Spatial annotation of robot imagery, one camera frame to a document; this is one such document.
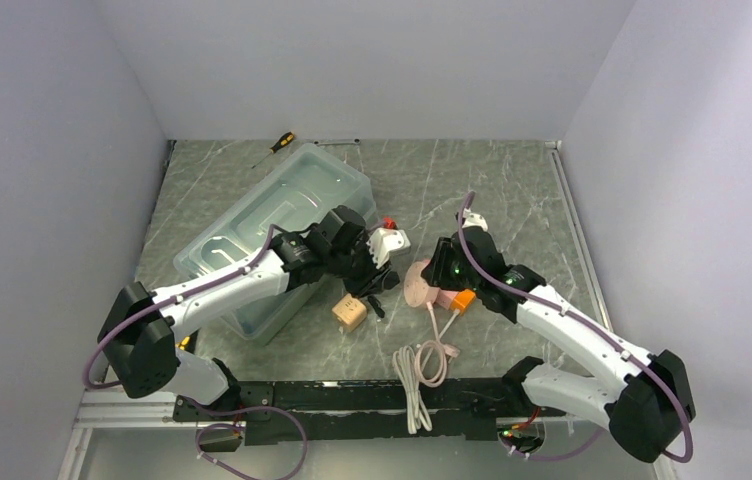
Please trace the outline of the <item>orange power strip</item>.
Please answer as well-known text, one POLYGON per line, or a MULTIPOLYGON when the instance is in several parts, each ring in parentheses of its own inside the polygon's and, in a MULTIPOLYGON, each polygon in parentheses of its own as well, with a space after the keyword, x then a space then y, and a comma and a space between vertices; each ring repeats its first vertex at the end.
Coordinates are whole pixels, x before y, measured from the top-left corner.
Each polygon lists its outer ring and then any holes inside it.
POLYGON ((469 289, 452 293, 449 309, 463 315, 476 300, 476 294, 469 289))

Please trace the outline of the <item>black power adapter plug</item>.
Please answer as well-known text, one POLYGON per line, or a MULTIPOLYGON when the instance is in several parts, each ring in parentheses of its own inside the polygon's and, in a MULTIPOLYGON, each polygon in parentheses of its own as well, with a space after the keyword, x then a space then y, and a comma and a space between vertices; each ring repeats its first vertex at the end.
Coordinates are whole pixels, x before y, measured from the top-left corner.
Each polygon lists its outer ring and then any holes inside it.
POLYGON ((379 298, 375 295, 369 295, 366 300, 370 307, 373 309, 375 315, 377 316, 377 319, 379 321, 383 320, 386 316, 386 311, 383 308, 382 302, 379 300, 379 298))

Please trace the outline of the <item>beige cube socket adapter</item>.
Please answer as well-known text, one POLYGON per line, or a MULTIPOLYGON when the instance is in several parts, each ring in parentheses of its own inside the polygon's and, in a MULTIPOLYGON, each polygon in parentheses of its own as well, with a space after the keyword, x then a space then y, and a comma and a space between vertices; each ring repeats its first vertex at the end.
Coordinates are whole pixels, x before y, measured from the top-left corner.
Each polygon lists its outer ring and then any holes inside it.
POLYGON ((345 295, 331 309, 342 332, 353 332, 368 316, 364 303, 350 294, 345 295))

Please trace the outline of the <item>round pink power socket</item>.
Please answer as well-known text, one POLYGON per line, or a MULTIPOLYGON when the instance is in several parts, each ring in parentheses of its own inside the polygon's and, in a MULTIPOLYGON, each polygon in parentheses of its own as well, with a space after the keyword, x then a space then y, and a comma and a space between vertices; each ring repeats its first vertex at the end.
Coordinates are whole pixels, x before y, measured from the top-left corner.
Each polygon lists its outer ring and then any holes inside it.
POLYGON ((428 260, 414 262, 406 272, 403 283, 403 296, 406 304, 415 309, 433 309, 440 289, 431 286, 423 278, 423 270, 428 266, 428 260))

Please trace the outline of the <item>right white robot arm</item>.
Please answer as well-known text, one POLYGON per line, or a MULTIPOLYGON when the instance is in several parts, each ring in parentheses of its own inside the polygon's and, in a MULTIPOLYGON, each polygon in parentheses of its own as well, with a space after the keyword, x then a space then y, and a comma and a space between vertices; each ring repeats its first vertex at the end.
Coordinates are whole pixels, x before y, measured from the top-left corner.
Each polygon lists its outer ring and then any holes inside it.
POLYGON ((550 407, 574 415, 642 462, 691 460, 696 408, 679 356, 654 354, 590 319, 540 274, 506 263, 480 226, 439 238, 422 277, 433 287, 473 291, 487 310, 541 335, 586 370, 580 376, 536 357, 521 359, 502 377, 509 411, 550 407))

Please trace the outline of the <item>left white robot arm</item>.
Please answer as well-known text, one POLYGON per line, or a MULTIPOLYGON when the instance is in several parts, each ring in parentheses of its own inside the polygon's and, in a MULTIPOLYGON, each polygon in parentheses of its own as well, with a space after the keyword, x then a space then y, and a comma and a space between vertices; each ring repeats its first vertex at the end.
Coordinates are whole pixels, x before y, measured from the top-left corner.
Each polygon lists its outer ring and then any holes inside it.
POLYGON ((170 392, 200 404, 213 419, 227 419, 239 406, 238 380, 221 360, 182 350, 179 341, 225 313, 326 276, 340 279, 357 299, 391 290, 400 282, 391 260, 410 246, 404 231, 369 227, 344 205, 302 230, 271 225, 256 252, 225 268, 157 290, 140 282, 124 287, 97 337, 96 353, 127 397, 170 392))

